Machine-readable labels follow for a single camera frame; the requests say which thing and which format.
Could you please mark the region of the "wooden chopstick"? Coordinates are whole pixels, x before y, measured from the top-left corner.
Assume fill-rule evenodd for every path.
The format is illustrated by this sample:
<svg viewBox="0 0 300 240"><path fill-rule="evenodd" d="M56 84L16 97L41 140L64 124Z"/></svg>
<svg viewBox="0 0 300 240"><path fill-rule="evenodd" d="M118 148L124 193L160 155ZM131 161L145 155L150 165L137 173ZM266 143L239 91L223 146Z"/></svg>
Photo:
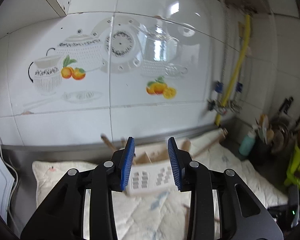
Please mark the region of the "wooden chopstick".
<svg viewBox="0 0 300 240"><path fill-rule="evenodd" d="M113 143L108 139L108 137L105 134L101 134L100 135L102 141L104 142L104 144L110 148L113 152L115 152L117 149L116 147L113 145Z"/></svg>
<svg viewBox="0 0 300 240"><path fill-rule="evenodd" d="M206 132L198 137L190 139L190 155L195 158L198 155L209 150L213 145L219 144L228 135L225 128L215 129Z"/></svg>
<svg viewBox="0 0 300 240"><path fill-rule="evenodd" d="M149 164L149 163L151 163L151 159L149 158L146 152L143 152L142 154L136 156L134 160L135 165L142 165L142 164Z"/></svg>
<svg viewBox="0 0 300 240"><path fill-rule="evenodd" d="M136 149L136 156L142 154L143 152L148 154L149 158L151 159L151 163L166 161L169 159L166 142L138 146Z"/></svg>

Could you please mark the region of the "beige plastic utensil holder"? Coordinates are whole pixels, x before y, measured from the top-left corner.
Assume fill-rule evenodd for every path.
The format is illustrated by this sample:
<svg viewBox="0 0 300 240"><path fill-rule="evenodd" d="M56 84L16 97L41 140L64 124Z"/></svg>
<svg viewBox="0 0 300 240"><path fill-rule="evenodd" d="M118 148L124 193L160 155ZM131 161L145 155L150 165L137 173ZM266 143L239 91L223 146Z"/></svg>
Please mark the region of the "beige plastic utensil holder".
<svg viewBox="0 0 300 240"><path fill-rule="evenodd" d="M133 159L128 185L128 196L144 196L174 189L174 179L169 159L156 163L135 165Z"/></svg>

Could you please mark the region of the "white quilted mat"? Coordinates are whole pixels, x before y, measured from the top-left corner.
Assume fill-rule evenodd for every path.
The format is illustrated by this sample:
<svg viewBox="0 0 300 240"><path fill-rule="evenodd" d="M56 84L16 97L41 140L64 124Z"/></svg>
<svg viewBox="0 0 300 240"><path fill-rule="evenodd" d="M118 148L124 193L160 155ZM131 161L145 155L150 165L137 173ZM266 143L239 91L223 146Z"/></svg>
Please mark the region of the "white quilted mat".
<svg viewBox="0 0 300 240"><path fill-rule="evenodd" d="M178 139L177 144L190 152L190 139ZM262 177L249 161L239 160L220 143L193 159L214 171L234 170L264 207L288 202L287 196ZM185 239L190 199L190 193L181 193L176 187L144 196L113 192L118 239Z"/></svg>

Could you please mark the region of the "teal soap bottle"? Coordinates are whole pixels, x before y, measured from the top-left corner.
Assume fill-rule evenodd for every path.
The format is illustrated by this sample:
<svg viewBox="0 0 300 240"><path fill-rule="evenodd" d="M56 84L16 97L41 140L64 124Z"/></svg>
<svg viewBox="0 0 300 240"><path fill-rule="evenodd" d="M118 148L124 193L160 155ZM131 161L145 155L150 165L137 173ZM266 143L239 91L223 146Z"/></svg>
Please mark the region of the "teal soap bottle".
<svg viewBox="0 0 300 240"><path fill-rule="evenodd" d="M257 129L258 127L256 125L253 125L251 129L248 131L248 133L245 135L245 137L243 138L238 149L240 155L244 157L249 155L255 143Z"/></svg>

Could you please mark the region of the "metal water valve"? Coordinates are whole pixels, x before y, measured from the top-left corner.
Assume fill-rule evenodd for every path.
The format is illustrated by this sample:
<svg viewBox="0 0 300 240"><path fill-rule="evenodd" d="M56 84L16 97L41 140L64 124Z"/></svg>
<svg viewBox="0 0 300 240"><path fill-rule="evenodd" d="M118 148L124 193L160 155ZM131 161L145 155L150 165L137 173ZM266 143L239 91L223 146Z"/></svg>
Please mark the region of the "metal water valve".
<svg viewBox="0 0 300 240"><path fill-rule="evenodd" d="M238 82L236 85L235 94L232 100L228 102L229 109L233 113L240 113L242 107L238 104L239 96L242 93L243 84L241 82Z"/></svg>
<svg viewBox="0 0 300 240"><path fill-rule="evenodd" d="M227 113L227 108L225 106L221 105L221 99L223 95L223 83L217 81L215 85L215 92L217 93L217 99L208 100L208 110L211 111L216 111L218 114L224 116Z"/></svg>

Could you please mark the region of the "green plastic basket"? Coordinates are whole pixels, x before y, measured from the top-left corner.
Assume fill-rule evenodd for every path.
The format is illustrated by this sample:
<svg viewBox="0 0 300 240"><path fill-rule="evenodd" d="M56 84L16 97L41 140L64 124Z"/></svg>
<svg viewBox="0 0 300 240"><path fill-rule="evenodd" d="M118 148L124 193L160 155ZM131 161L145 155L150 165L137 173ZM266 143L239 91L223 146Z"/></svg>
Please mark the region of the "green plastic basket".
<svg viewBox="0 0 300 240"><path fill-rule="evenodd" d="M287 178L284 185L290 186L292 184L298 186L300 190L300 148L298 143L295 143L294 151L291 155L289 165L286 172Z"/></svg>

